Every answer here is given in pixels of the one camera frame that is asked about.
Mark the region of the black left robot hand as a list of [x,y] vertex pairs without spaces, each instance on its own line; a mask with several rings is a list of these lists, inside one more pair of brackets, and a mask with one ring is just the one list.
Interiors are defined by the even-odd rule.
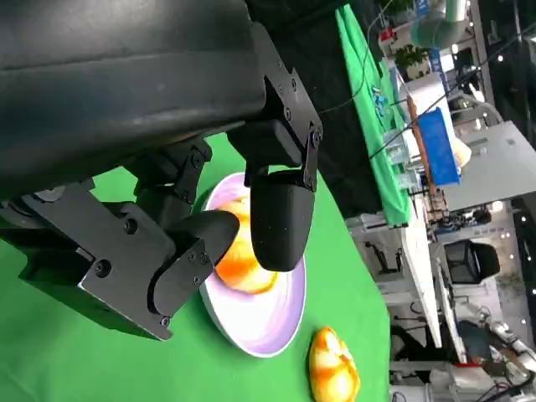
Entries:
[[221,132],[245,160],[256,259],[292,271],[322,122],[244,2],[2,2],[1,237],[57,301],[171,337],[239,230],[192,211]]

